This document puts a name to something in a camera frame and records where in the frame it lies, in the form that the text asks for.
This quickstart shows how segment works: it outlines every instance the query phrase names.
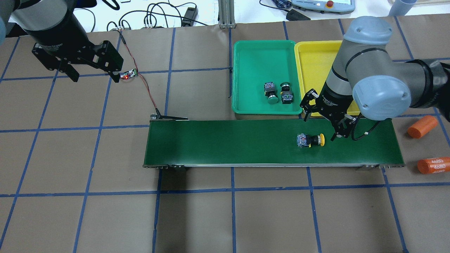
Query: orange battery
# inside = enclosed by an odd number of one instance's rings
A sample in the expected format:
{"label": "orange battery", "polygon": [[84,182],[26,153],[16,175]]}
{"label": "orange battery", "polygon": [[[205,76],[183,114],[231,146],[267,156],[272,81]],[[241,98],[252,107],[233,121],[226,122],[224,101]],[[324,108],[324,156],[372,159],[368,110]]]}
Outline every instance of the orange battery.
{"label": "orange battery", "polygon": [[435,128],[437,123],[438,122],[435,117],[427,115],[410,126],[408,128],[408,134],[415,139],[420,139],[431,131],[431,129]]}
{"label": "orange battery", "polygon": [[433,174],[450,171],[450,157],[423,159],[417,162],[422,174]]}

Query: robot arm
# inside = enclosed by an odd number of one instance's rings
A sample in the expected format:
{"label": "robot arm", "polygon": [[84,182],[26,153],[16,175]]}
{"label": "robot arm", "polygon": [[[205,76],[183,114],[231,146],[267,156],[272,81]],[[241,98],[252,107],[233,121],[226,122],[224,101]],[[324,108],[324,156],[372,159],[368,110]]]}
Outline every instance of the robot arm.
{"label": "robot arm", "polygon": [[48,69],[59,69],[72,81],[80,74],[71,64],[87,64],[106,71],[115,82],[123,58],[109,41],[94,45],[73,15],[73,0],[2,0],[0,41],[10,16],[35,40],[32,53]]}
{"label": "robot arm", "polygon": [[450,121],[450,66],[437,60],[394,63],[386,51],[390,25],[375,17],[355,19],[344,35],[333,66],[318,95],[307,92],[300,106],[330,120],[335,137],[347,138],[357,119],[347,114],[355,100],[361,114],[382,121],[411,108],[436,106]]}

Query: power adapter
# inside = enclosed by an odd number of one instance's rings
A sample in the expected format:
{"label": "power adapter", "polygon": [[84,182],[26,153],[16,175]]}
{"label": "power adapter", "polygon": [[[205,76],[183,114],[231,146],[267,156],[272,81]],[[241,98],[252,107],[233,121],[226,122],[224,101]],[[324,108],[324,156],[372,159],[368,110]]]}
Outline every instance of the power adapter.
{"label": "power adapter", "polygon": [[309,17],[301,14],[300,12],[292,9],[286,14],[286,19],[289,21],[295,21],[295,20],[311,20]]}
{"label": "power adapter", "polygon": [[191,27],[194,25],[194,20],[197,18],[198,9],[197,7],[188,7],[186,13],[184,14],[183,21],[181,21],[182,27]]}

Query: green conveyor belt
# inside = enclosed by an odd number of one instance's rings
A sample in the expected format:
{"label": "green conveyor belt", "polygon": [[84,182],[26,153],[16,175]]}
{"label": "green conveyor belt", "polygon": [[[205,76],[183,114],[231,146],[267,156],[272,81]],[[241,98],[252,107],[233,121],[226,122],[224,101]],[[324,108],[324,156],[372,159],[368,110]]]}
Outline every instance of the green conveyor belt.
{"label": "green conveyor belt", "polygon": [[[374,121],[361,119],[359,136]],[[325,146],[297,147],[297,134],[323,133]],[[325,119],[151,121],[144,167],[403,165],[391,120],[368,136],[337,138]]]}

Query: blue tape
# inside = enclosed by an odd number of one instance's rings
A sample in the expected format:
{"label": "blue tape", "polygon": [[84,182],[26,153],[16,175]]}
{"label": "blue tape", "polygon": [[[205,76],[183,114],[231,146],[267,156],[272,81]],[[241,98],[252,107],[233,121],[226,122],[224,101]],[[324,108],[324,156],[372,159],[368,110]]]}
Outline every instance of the blue tape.
{"label": "blue tape", "polygon": [[447,134],[446,127],[444,126],[444,123],[442,122],[442,119],[441,119],[441,116],[439,114],[439,111],[437,110],[436,107],[433,107],[433,109],[434,109],[434,112],[437,114],[437,120],[439,121],[439,125],[441,125],[442,131],[444,132],[445,139],[447,140],[447,144],[450,147],[449,135]]}
{"label": "blue tape", "polygon": [[1,249],[1,246],[3,245],[3,241],[4,241],[5,236],[6,236],[6,231],[8,230],[9,222],[11,221],[11,217],[13,215],[13,211],[14,211],[14,207],[15,207],[16,202],[17,202],[17,198],[19,197],[19,192],[20,192],[20,188],[22,187],[23,179],[25,178],[25,174],[27,172],[28,165],[30,164],[31,155],[33,153],[34,146],[36,144],[37,136],[39,134],[39,129],[41,128],[42,121],[44,120],[45,112],[47,111],[47,107],[49,105],[50,97],[52,95],[53,87],[55,85],[55,81],[56,81],[56,77],[57,76],[58,76],[58,71],[56,71],[56,73],[54,75],[54,78],[53,78],[53,81],[52,81],[52,86],[50,87],[49,94],[47,95],[47,100],[45,102],[44,109],[42,110],[42,114],[41,114],[41,117],[40,117],[40,120],[39,120],[37,131],[36,131],[36,134],[34,135],[34,139],[33,139],[33,143],[31,144],[30,152],[28,153],[27,162],[25,163],[25,167],[23,169],[22,176],[20,177],[19,185],[17,186],[17,190],[16,190],[16,194],[14,196],[13,204],[11,205],[11,209],[9,211],[8,219],[6,220],[6,224],[4,226],[3,233],[2,233],[2,237],[0,239],[0,249]]}
{"label": "blue tape", "polygon": [[170,93],[170,79],[172,75],[172,61],[173,61],[173,47],[175,44],[175,27],[172,32],[172,43],[170,46],[170,60],[169,60],[169,71],[167,75],[167,89],[166,89],[166,106],[164,107],[164,115],[167,115],[167,110],[169,107],[169,93]]}
{"label": "blue tape", "polygon": [[[80,77],[102,77],[102,76],[107,76],[108,74],[106,73],[101,73],[101,74],[85,74],[85,75],[80,75]],[[58,78],[69,78],[68,76],[60,76]]]}
{"label": "blue tape", "polygon": [[233,253],[236,253],[236,198],[234,190],[234,167],[231,167],[231,222],[233,237]]}
{"label": "blue tape", "polygon": [[324,185],[313,186],[315,190],[328,190],[328,189],[361,189],[361,188],[382,188],[384,185]]}
{"label": "blue tape", "polygon": [[315,230],[315,239],[317,241],[317,251],[319,253],[322,253],[322,246],[320,244],[320,235],[319,235],[319,224],[317,223],[317,213],[315,211],[314,187],[312,185],[311,169],[309,167],[306,167],[306,173],[308,174],[308,185],[309,185],[309,189],[310,189],[312,217],[314,220],[314,230]]}
{"label": "blue tape", "polygon": [[275,190],[309,190],[309,186],[292,186],[292,187],[248,187],[235,188],[234,191],[275,191]]}
{"label": "blue tape", "polygon": [[397,225],[397,231],[398,231],[398,235],[400,237],[401,246],[403,248],[403,252],[408,253],[408,249],[406,248],[405,239],[403,238],[403,232],[401,231],[400,221],[398,220],[397,210],[395,208],[394,199],[392,197],[389,181],[387,180],[386,170],[384,168],[382,168],[381,171],[383,172],[384,183],[386,184],[387,195],[389,196],[389,202],[391,203],[392,212],[394,214],[394,220]]}
{"label": "blue tape", "polygon": [[283,29],[284,29],[284,37],[288,41],[289,40],[288,29],[286,28],[286,22],[285,21],[283,21]]}
{"label": "blue tape", "polygon": [[[120,36],[119,36],[118,39],[117,39],[117,46],[116,46],[116,50],[117,51],[119,51],[120,41],[121,41],[121,39],[120,39]],[[77,252],[76,249],[78,247],[78,240],[80,238],[80,231],[81,231],[81,225],[83,223],[84,211],[86,209],[86,202],[87,202],[87,197],[88,197],[88,193],[89,193],[90,181],[92,179],[92,169],[94,168],[95,159],[97,157],[97,150],[99,148],[100,136],[102,134],[103,120],[105,118],[106,105],[108,104],[109,90],[111,88],[111,80],[112,79],[109,78],[108,88],[106,89],[105,100],[104,100],[104,103],[103,103],[102,116],[100,118],[99,133],[97,135],[97,141],[95,143],[94,154],[92,155],[92,162],[91,162],[91,166],[90,166],[90,170],[89,170],[89,175],[88,175],[88,178],[87,178],[86,189],[85,189],[84,197],[83,197],[83,204],[81,206],[80,219],[78,220],[78,227],[76,229],[75,243],[73,245],[73,253]]]}
{"label": "blue tape", "polygon": [[414,59],[413,53],[411,53],[410,46],[408,45],[408,42],[406,41],[406,37],[405,37],[405,35],[403,33],[403,30],[401,29],[400,23],[398,22],[397,17],[394,17],[394,19],[395,19],[395,22],[397,23],[398,30],[400,31],[400,34],[401,34],[401,37],[403,39],[403,42],[405,43],[406,49],[408,50],[408,54],[411,57],[411,60],[413,60]]}
{"label": "blue tape", "polygon": [[416,186],[449,186],[450,182],[431,182],[431,183],[400,183],[389,184],[390,187],[416,187]]}
{"label": "blue tape", "polygon": [[39,134],[39,132],[36,132],[36,134],[34,135],[33,143],[31,144],[30,152],[28,153],[27,161],[25,163],[25,167],[23,169],[22,176],[20,177],[20,181],[19,181],[19,185],[17,186],[16,194],[14,195],[13,204],[11,205],[11,209],[9,210],[8,219],[6,220],[6,223],[5,223],[5,226],[3,229],[3,233],[0,238],[0,249],[3,245],[3,241],[5,239],[6,231],[8,230],[9,222],[11,221],[11,217],[14,212],[14,207],[16,205],[17,198],[19,197],[19,191],[20,191],[20,188],[22,187],[23,179],[25,178],[25,173],[27,172],[28,165],[30,164],[31,154],[33,153],[33,149],[36,144],[36,139],[37,139],[38,134]]}
{"label": "blue tape", "polygon": [[344,34],[345,34],[345,31],[344,31],[344,26],[342,26],[342,21],[341,21],[340,18],[338,18],[337,21],[339,22],[339,27],[341,28],[341,33],[342,33],[342,35],[344,35]]}
{"label": "blue tape", "polygon": [[161,190],[159,194],[190,194],[190,193],[207,193],[207,192],[227,192],[231,191],[229,188],[217,189],[201,189],[201,190]]}
{"label": "blue tape", "polygon": [[154,223],[153,223],[152,253],[155,253],[155,250],[156,250],[156,234],[157,234],[156,226],[158,225],[158,217],[159,217],[159,201],[160,201],[160,197],[161,197],[161,195],[160,195],[161,182],[162,182],[162,169],[159,169],[158,187],[157,187],[158,193],[156,194],[155,219],[154,219]]}
{"label": "blue tape", "polygon": [[11,51],[11,54],[9,55],[8,62],[6,63],[6,66],[5,66],[4,70],[3,70],[3,73],[1,74],[0,83],[3,81],[3,78],[4,78],[5,74],[6,74],[6,70],[8,69],[9,63],[11,62],[11,59],[13,58],[14,52],[16,51],[17,45],[19,44],[19,40],[20,40],[20,37],[17,37],[16,44],[14,44],[14,47],[13,47],[13,51]]}
{"label": "blue tape", "polygon": [[151,195],[157,194],[155,190],[143,191],[112,191],[112,192],[89,192],[88,196],[120,196],[120,195]]}
{"label": "blue tape", "polygon": [[0,133],[22,133],[22,132],[37,132],[37,129],[13,129],[13,130],[0,130]]}
{"label": "blue tape", "polygon": [[128,126],[104,126],[103,129],[119,129],[119,128],[146,128],[150,125],[128,125]]}
{"label": "blue tape", "polygon": [[19,194],[19,197],[63,197],[63,196],[84,196],[84,192],[21,193],[21,194]]}
{"label": "blue tape", "polygon": [[81,127],[60,127],[60,128],[41,128],[39,132],[50,132],[50,131],[78,131],[78,130],[98,130],[98,126],[81,126]]}
{"label": "blue tape", "polygon": [[3,81],[17,81],[17,80],[35,80],[35,79],[52,79],[53,77],[16,77],[16,78],[5,78]]}
{"label": "blue tape", "polygon": [[156,74],[156,73],[168,73],[168,70],[154,70],[154,71],[139,71],[141,74]]}

